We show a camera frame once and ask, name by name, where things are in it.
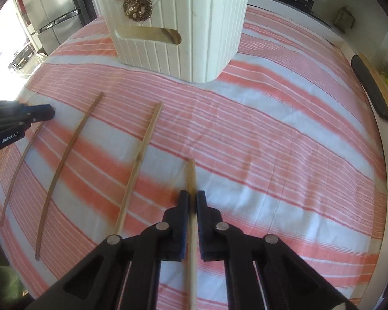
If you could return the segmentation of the wooden chopstick three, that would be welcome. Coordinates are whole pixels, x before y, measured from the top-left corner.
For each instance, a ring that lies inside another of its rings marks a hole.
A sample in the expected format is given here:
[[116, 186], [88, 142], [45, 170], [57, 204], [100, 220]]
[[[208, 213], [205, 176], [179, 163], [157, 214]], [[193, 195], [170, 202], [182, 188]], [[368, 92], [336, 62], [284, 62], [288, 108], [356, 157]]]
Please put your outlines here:
[[163, 103], [159, 102], [153, 112], [152, 118], [149, 122], [148, 128], [146, 130], [146, 133], [144, 134], [144, 138], [142, 140], [141, 145], [139, 146], [139, 150], [137, 153], [137, 156], [135, 158], [135, 162], [132, 167], [132, 171], [130, 173], [130, 177], [127, 182], [127, 186], [125, 189], [125, 194], [122, 198], [122, 203], [120, 206], [120, 212], [117, 217], [116, 223], [115, 223], [115, 234], [121, 235], [122, 229], [125, 223], [125, 218], [127, 215], [127, 211], [130, 205], [130, 199], [132, 196], [132, 193], [134, 191], [135, 185], [137, 183], [137, 178], [139, 176], [139, 173], [141, 171], [141, 166], [144, 161], [144, 157], [146, 154], [146, 151], [148, 150], [148, 146], [151, 142], [151, 138], [153, 136], [153, 133], [155, 131], [155, 127], [157, 125], [158, 119], [160, 117], [160, 114], [162, 112]]

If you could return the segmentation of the wooden chopstick six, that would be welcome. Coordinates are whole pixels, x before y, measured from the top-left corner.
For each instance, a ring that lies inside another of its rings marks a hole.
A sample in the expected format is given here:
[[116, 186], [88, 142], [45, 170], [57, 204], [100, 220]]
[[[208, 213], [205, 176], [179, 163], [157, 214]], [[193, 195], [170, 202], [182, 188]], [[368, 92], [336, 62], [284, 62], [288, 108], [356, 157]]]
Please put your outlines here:
[[189, 219], [188, 219], [188, 308], [197, 309], [197, 217], [195, 213], [196, 173], [195, 160], [191, 158], [188, 163], [188, 193], [189, 193]]

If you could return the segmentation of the grey double-door refrigerator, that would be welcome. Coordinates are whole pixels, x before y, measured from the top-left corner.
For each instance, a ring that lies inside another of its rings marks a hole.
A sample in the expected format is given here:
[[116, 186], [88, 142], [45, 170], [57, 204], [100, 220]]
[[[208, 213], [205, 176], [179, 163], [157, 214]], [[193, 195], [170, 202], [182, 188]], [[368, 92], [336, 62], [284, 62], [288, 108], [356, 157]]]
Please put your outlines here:
[[19, 0], [45, 54], [96, 18], [92, 0]]

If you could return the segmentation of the pink striped tablecloth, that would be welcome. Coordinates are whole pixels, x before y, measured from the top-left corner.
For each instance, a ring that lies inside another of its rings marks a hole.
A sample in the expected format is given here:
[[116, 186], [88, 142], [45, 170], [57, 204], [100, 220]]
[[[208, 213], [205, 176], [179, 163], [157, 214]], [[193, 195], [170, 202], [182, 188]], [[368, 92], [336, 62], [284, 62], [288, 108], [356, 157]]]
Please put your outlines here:
[[19, 95], [54, 119], [0, 152], [0, 244], [38, 296], [115, 227], [135, 155], [157, 126], [124, 237], [197, 186], [226, 222], [277, 234], [353, 303], [385, 228], [385, 161], [373, 111], [341, 51], [274, 13], [247, 9], [239, 51], [191, 85], [120, 63], [104, 19], [57, 48]]

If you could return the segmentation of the cream utensil holder box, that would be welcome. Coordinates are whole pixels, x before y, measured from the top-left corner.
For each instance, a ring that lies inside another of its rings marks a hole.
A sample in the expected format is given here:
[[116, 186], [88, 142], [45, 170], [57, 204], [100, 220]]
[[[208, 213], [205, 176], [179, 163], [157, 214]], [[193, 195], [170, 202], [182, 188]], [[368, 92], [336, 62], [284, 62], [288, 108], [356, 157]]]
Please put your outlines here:
[[99, 0], [123, 64], [187, 81], [219, 77], [238, 52], [248, 0]]

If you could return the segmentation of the wooden cutting board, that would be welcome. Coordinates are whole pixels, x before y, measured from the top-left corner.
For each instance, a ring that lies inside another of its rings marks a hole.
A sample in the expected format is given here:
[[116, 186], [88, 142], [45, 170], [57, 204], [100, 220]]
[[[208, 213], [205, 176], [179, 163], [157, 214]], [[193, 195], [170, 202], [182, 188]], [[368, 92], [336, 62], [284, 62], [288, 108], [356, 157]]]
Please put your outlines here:
[[388, 85], [370, 61], [363, 55], [354, 55], [351, 67], [366, 91], [378, 116], [388, 121]]

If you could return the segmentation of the glass french press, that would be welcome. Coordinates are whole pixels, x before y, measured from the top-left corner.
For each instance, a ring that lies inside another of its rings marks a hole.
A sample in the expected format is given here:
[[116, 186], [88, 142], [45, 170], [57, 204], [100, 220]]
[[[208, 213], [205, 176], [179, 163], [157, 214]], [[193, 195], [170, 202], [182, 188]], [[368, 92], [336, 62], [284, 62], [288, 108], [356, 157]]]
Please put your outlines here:
[[334, 26], [343, 33], [352, 29], [355, 25], [355, 18], [346, 6], [339, 9], [334, 19]]

